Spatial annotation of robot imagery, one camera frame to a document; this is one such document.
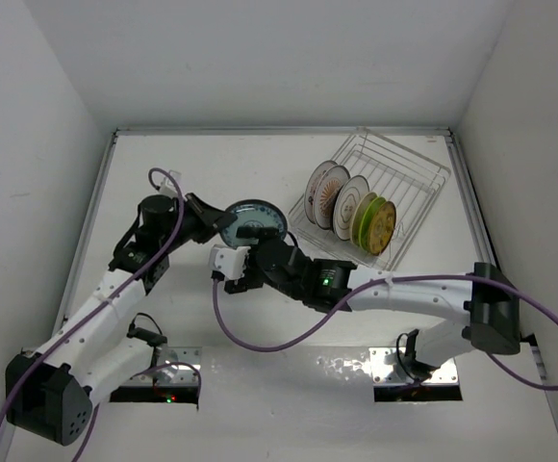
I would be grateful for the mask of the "blue patterned plate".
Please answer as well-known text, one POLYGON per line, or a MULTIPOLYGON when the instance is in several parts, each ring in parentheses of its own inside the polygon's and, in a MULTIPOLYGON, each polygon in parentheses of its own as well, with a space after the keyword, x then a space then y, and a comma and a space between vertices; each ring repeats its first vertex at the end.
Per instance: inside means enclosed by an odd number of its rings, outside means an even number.
POLYGON ((235 202, 225 209, 235 213, 237 220, 220 232, 222 241, 230 247, 256 245, 259 241, 246 241, 237 238, 240 226, 276 227, 280 231, 277 236, 284 239, 288 234, 288 223, 283 212, 275 205, 261 199, 245 199, 235 202))

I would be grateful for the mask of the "white plate red green text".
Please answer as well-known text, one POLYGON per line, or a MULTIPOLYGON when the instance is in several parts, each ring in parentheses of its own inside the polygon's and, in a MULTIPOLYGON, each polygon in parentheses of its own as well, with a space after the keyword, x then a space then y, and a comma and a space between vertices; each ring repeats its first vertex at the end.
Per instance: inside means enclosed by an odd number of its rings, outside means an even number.
POLYGON ((324 177, 324 175, 328 172, 328 170, 332 167, 335 167, 337 163, 332 160, 326 160, 319 164, 311 174, 307 186, 304 192, 304 211, 305 215, 309 222, 315 223, 314 218, 314 198, 317 191, 317 187, 324 177))

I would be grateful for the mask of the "white plate orange sunburst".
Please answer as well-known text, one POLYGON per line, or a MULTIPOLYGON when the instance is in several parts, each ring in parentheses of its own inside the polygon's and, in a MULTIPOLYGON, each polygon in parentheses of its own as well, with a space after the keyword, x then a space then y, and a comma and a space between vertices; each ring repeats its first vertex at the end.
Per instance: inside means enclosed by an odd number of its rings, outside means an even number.
POLYGON ((319 228, 331 228, 336 199, 349 178, 350 173, 344 166, 335 166, 321 179, 314 198, 314 218, 319 228))

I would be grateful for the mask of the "cream beige plate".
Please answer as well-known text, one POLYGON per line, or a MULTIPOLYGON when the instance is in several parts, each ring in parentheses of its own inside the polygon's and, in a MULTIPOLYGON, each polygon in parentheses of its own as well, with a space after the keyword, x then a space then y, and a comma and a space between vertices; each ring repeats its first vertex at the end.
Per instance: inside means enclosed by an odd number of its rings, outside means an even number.
POLYGON ((369 204, 378 197, 376 192, 367 192, 360 200, 350 221, 350 241, 360 246, 360 226, 369 204))

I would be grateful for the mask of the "yellow patterned plate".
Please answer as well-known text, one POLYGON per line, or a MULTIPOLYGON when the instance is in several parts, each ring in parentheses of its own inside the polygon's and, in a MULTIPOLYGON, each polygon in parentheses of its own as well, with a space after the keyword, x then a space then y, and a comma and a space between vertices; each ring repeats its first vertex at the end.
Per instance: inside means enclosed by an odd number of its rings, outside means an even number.
POLYGON ((389 245, 396 224, 396 209, 391 201, 380 205, 373 215, 367 233, 367 251, 381 254, 389 245))

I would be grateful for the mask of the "lime green plate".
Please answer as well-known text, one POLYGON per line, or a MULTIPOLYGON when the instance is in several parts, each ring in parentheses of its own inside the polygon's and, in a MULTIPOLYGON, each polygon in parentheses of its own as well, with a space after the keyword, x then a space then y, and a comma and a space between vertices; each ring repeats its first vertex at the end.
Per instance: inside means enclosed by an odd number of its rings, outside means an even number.
POLYGON ((365 213, 359 227, 359 246, 362 250, 368 251, 368 230, 371 221, 377 210, 387 201, 386 198, 378 196, 374 198, 366 207, 365 213))

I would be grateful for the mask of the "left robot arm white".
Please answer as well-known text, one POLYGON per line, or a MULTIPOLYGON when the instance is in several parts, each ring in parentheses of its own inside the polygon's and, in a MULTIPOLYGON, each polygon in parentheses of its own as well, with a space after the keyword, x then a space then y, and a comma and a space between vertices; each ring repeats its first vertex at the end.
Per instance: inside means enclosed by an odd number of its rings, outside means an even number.
POLYGON ((183 200, 145 197, 89 298, 49 341, 30 356, 17 354, 6 367, 8 423, 62 446, 72 444, 97 402, 137 367, 151 366, 165 342, 137 330, 103 351, 121 321, 163 277, 170 253, 187 242, 206 243, 236 219, 193 193, 183 200))

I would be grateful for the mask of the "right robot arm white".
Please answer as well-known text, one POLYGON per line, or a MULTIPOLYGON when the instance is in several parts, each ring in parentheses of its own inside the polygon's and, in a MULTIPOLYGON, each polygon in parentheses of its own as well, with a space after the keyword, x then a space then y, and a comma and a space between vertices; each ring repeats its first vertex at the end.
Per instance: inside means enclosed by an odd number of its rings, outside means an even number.
POLYGON ((389 310, 439 319, 399 334, 399 372, 422 382, 448 359, 473 350, 520 352, 520 301, 499 268, 477 262, 466 274, 394 275, 350 261, 312 259, 271 228, 250 228, 253 245, 213 247, 209 266, 228 294, 264 286, 320 313, 389 310))

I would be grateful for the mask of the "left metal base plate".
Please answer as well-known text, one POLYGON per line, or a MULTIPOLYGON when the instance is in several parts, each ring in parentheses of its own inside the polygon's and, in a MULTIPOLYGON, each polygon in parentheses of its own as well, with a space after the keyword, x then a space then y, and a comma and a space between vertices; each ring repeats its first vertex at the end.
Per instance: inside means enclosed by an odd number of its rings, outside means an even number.
POLYGON ((156 372, 133 376, 128 385, 150 386, 156 389, 196 388, 199 385, 197 371, 201 371, 202 348, 200 346, 167 346, 160 353, 156 372))

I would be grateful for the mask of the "metal base plate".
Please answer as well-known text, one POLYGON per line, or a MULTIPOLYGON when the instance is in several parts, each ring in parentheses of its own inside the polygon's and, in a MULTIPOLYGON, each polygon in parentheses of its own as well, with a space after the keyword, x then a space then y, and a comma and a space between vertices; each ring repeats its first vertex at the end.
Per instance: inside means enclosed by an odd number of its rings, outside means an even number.
POLYGON ((128 385, 150 386, 156 389, 196 388, 199 385, 197 371, 201 371, 202 348, 200 346, 167 346, 160 353, 156 372, 133 376, 128 385))
MULTIPOLYGON (((375 346, 368 349, 369 374, 375 387, 391 388, 415 383, 417 374, 406 372, 407 361, 403 359, 404 347, 399 351, 400 353, 397 353, 397 349, 393 346, 375 346)), ((458 386, 460 380, 455 361, 447 360, 420 384, 429 387, 458 386)))

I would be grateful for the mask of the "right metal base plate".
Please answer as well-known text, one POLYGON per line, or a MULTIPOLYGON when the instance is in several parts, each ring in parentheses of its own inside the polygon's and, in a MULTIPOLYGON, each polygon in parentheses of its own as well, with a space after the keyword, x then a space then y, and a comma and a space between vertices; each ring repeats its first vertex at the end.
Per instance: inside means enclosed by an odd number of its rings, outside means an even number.
MULTIPOLYGON (((403 359, 404 347, 399 351, 400 353, 397 353, 397 349, 393 346, 375 346, 368 349, 369 374, 375 387, 391 388, 415 383, 417 374, 406 372, 407 361, 403 359)), ((429 387, 458 386, 460 380, 455 361, 447 360, 420 384, 429 387)))

